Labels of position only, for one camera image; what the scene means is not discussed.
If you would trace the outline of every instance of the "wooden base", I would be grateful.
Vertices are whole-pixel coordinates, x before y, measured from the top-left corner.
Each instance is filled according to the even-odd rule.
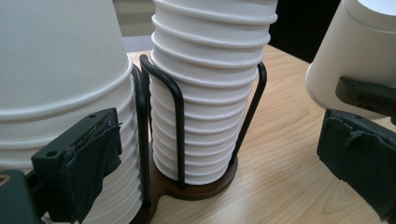
[[[151,205],[148,208],[141,207],[131,224],[149,224],[157,210],[158,201],[163,195],[180,200],[199,201],[220,194],[233,182],[238,167],[238,159],[235,159],[235,163],[228,166],[227,171],[219,180],[207,185],[188,185],[185,189],[179,189],[175,180],[163,175],[155,166],[152,144],[150,144],[148,151]]]

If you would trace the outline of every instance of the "wood grain surface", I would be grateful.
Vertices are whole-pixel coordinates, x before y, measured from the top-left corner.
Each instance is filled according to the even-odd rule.
[[[139,66],[138,56],[131,53]],[[306,93],[308,63],[264,47],[268,82],[238,154],[233,183],[213,198],[161,197],[159,223],[381,223],[348,184],[318,159],[324,110]],[[376,122],[396,132],[389,119]]]

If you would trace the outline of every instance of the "wooden table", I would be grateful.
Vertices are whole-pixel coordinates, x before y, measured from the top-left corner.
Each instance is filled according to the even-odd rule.
[[[318,159],[324,110],[306,93],[308,63],[264,47],[268,82],[238,154],[233,183],[213,198],[160,199],[157,223],[381,223]],[[131,53],[134,63],[147,51]],[[396,132],[389,119],[376,122]]]

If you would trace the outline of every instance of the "black metal rod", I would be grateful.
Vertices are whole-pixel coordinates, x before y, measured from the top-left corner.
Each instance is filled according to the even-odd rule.
[[[247,111],[247,115],[245,117],[244,123],[242,124],[241,131],[238,134],[238,138],[235,143],[235,149],[233,150],[233,155],[231,156],[230,159],[230,164],[235,163],[236,155],[238,154],[239,149],[242,146],[242,142],[244,141],[245,136],[248,132],[248,127],[250,126],[250,122],[253,119],[257,106],[259,105],[260,99],[262,98],[262,93],[264,92],[265,85],[267,84],[267,71],[265,70],[264,64],[259,63],[257,67],[259,68],[259,83],[257,84],[256,91],[254,92],[253,99],[251,100],[250,106]]]
[[[149,194],[149,125],[148,125],[148,97],[146,80],[141,76],[139,69],[134,65],[134,92],[136,101],[137,127],[139,134],[140,178],[142,182],[142,206],[150,207]]]
[[[175,103],[176,136],[177,136],[177,183],[180,189],[186,188],[185,181],[185,135],[184,135],[184,99],[180,88],[170,75],[149,62],[147,55],[140,56],[142,71],[145,70],[159,79],[171,92]]]

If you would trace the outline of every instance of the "stack of paper cups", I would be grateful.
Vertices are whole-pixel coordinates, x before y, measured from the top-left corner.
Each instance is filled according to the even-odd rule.
[[[396,88],[396,2],[343,0],[306,74],[306,88],[318,105],[369,119],[379,115],[341,102],[339,77]]]
[[[127,223],[141,205],[133,64],[112,3],[7,0],[0,15],[0,169],[29,172],[40,148],[116,107],[122,164],[84,223]]]
[[[208,184],[228,167],[277,1],[154,2],[151,60],[173,77],[185,101],[186,183]],[[154,161],[177,180],[173,98],[155,78],[149,87]]]

